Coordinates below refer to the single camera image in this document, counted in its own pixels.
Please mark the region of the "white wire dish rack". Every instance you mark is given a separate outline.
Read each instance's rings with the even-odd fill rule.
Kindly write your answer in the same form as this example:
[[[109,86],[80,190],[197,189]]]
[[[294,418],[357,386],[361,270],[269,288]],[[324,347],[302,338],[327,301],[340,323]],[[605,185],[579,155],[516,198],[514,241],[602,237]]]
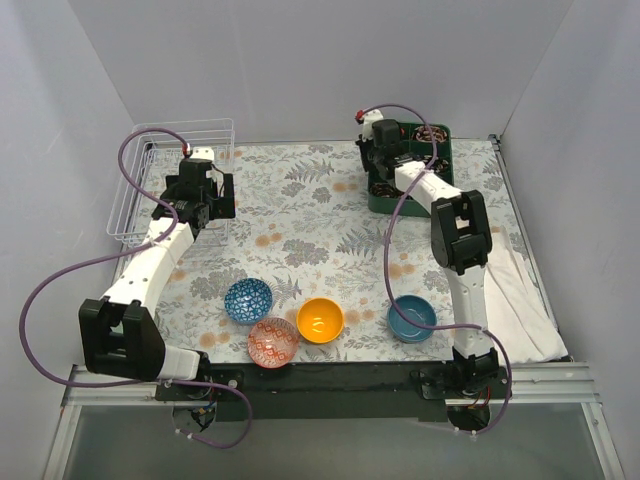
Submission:
[[[163,128],[177,133],[191,146],[211,146],[216,150],[213,175],[217,183],[218,199],[223,175],[232,174],[236,217],[237,176],[234,172],[235,129],[232,119],[139,124],[134,127],[139,134],[125,147],[123,156],[123,165],[136,184],[131,185],[124,178],[119,180],[107,223],[107,233],[126,247],[134,247],[145,239],[152,213],[157,206],[138,190],[142,188],[156,197],[161,196],[166,188],[165,177],[177,175],[179,163],[183,159],[182,143],[163,133]],[[215,247],[228,243],[231,222],[235,218],[219,217],[218,199],[214,203],[213,219],[200,235],[203,243]]]

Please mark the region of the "green compartment tray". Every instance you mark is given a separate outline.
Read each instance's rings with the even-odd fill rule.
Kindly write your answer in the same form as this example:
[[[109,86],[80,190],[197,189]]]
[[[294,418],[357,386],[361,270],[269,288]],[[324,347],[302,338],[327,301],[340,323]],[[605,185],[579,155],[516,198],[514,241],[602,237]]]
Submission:
[[[400,122],[403,145],[410,152],[418,154],[427,164],[432,158],[433,145],[427,128],[418,123]],[[437,159],[433,170],[444,181],[453,184],[453,155],[450,129],[443,124],[432,124],[431,129],[436,139]],[[395,189],[389,181],[383,181],[374,173],[368,175],[367,205],[371,212],[391,215],[402,192]]]

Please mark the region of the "dark blue bowl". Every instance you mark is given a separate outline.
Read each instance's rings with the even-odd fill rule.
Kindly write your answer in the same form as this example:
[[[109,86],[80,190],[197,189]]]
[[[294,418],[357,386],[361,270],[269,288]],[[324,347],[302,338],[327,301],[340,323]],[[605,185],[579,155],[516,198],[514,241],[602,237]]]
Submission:
[[[405,343],[421,343],[432,336],[432,327],[437,325],[436,312],[431,304],[416,295],[402,295],[395,298],[401,312],[391,305],[387,311],[387,325],[393,335]]]

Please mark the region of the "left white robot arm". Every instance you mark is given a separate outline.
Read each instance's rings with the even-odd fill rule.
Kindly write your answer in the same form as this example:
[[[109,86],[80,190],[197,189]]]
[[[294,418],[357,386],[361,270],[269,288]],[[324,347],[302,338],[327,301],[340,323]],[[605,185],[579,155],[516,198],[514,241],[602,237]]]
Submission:
[[[131,380],[178,380],[193,400],[213,386],[203,369],[204,354],[166,344],[154,321],[160,296],[178,261],[214,220],[235,217],[233,175],[214,165],[216,154],[200,147],[183,158],[176,175],[166,177],[161,200],[173,207],[178,223],[159,205],[143,240],[117,281],[99,300],[79,309],[85,365],[96,374]]]

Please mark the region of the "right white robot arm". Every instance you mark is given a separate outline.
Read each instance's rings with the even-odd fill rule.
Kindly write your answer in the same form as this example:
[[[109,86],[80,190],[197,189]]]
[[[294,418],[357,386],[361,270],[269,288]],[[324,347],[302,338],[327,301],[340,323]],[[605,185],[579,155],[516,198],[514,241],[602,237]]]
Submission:
[[[405,145],[401,124],[380,110],[360,111],[356,122],[362,127],[356,144],[364,169],[403,193],[390,225],[407,198],[430,216],[431,251],[447,277],[454,315],[454,323],[443,327],[454,332],[444,384],[475,397],[498,377],[498,354],[504,350],[488,332],[484,283],[493,242],[484,197],[477,190],[462,191],[434,172],[438,154],[431,125],[424,126],[432,143],[426,161]]]

